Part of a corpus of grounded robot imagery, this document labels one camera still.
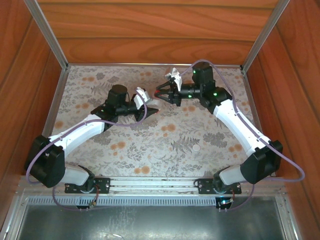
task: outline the purple cable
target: purple cable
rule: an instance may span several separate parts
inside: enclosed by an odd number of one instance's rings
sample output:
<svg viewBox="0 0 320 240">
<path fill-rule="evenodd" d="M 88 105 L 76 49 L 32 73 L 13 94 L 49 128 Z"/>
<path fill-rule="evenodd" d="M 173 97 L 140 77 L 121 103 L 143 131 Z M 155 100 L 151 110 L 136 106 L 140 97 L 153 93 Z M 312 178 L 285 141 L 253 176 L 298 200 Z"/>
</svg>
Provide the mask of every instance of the purple cable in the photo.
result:
<svg viewBox="0 0 320 240">
<path fill-rule="evenodd" d="M 219 71 L 219 69 L 210 61 L 205 60 L 205 59 L 199 59 L 197 61 L 195 61 L 191 66 L 189 66 L 185 71 L 183 71 L 180 76 L 184 75 L 186 72 L 188 72 L 190 69 L 192 69 L 192 67 L 194 65 L 196 65 L 197 63 L 200 62 L 206 62 L 209 63 L 218 73 L 218 75 L 220 76 L 221 80 L 223 81 L 223 83 L 226 85 L 226 88 L 229 90 L 231 96 L 232 96 L 232 104 L 233 104 L 233 108 L 234 111 L 236 113 L 236 115 L 238 116 L 238 118 L 241 120 L 241 122 L 243 122 L 243 124 L 253 133 L 253 135 L 259 140 L 261 141 L 265 146 L 267 146 L 271 151 L 273 151 L 275 154 L 277 154 L 278 156 L 280 156 L 281 158 L 283 158 L 284 160 L 286 160 L 288 163 L 290 163 L 291 165 L 293 165 L 295 168 L 297 168 L 300 173 L 301 176 L 297 179 L 284 179 L 281 177 L 269 177 L 268 180 L 271 181 L 283 181 L 283 182 L 290 182 L 290 183 L 295 183 L 295 182 L 299 182 L 302 181 L 306 174 L 304 172 L 304 170 L 298 165 L 296 164 L 294 161 L 292 161 L 291 159 L 289 159 L 288 157 L 286 157 L 285 155 L 283 155 L 281 152 L 279 152 L 278 150 L 276 150 L 273 146 L 271 146 L 269 143 L 267 143 L 266 141 L 264 141 L 263 139 L 260 139 L 260 136 L 249 126 L 249 124 L 243 119 L 243 117 L 240 115 L 240 112 L 238 110 L 237 104 L 236 104 L 236 98 L 234 95 L 234 92 L 232 91 L 230 85 L 228 84 L 227 80 L 225 79 L 225 77 L 221 74 L 221 72 Z"/>
<path fill-rule="evenodd" d="M 64 210 L 68 210 L 68 211 L 73 211 L 73 212 L 87 212 L 87 211 L 92 211 L 92 210 L 101 210 L 101 209 L 107 209 L 107 208 L 112 208 L 112 206 L 101 206 L 101 207 L 94 207 L 94 208 L 86 208 L 86 209 L 78 209 L 78 208 L 71 208 L 71 207 L 67 207 L 64 205 L 61 205 L 58 200 L 56 199 L 56 186 L 54 186 L 52 188 L 52 198 L 54 203 L 60 207 L 63 208 Z"/>
<path fill-rule="evenodd" d="M 240 205 L 228 209 L 226 212 L 230 212 L 230 211 L 237 210 L 237 209 L 241 208 L 243 205 L 245 205 L 247 202 L 249 202 L 249 200 L 252 198 L 252 195 L 254 194 L 254 191 L 255 191 L 255 185 L 252 184 L 252 190 L 250 192 L 250 195 L 247 197 L 247 199 L 243 203 L 241 203 Z"/>
<path fill-rule="evenodd" d="M 144 98 L 140 95 L 140 93 L 138 91 L 136 91 L 136 94 L 141 98 L 142 102 L 143 102 L 143 106 L 144 106 L 144 115 L 142 117 L 142 119 L 140 121 L 137 121 L 135 123 L 132 124 L 121 124 L 121 123 L 116 123 L 116 122 L 112 122 L 112 121 L 107 121 L 107 120 L 102 120 L 102 119 L 93 119 L 93 120 L 89 120 L 89 121 L 85 121 L 73 128 L 71 128 L 69 131 L 67 131 L 65 134 L 61 135 L 61 137 L 53 140 L 52 142 L 50 142 L 48 145 L 46 145 L 43 149 L 41 149 L 37 155 L 35 155 L 35 157 L 32 159 L 32 161 L 30 162 L 27 170 L 26 170 L 26 181 L 29 184 L 39 184 L 39 181 L 30 181 L 29 176 L 30 176 L 30 171 L 32 169 L 32 167 L 34 166 L 35 162 L 38 160 L 38 158 L 48 149 L 50 148 L 53 144 L 57 143 L 58 141 L 62 140 L 63 138 L 65 138 L 66 136 L 68 136 L 69 134 L 71 134 L 72 132 L 74 132 L 75 130 L 77 130 L 78 128 L 81 128 L 84 125 L 90 124 L 90 123 L 105 123 L 105 124 L 110 124 L 110 125 L 115 125 L 115 126 L 119 126 L 119 127 L 135 127 L 139 124 L 141 124 L 147 117 L 147 104 L 144 100 Z"/>
</svg>

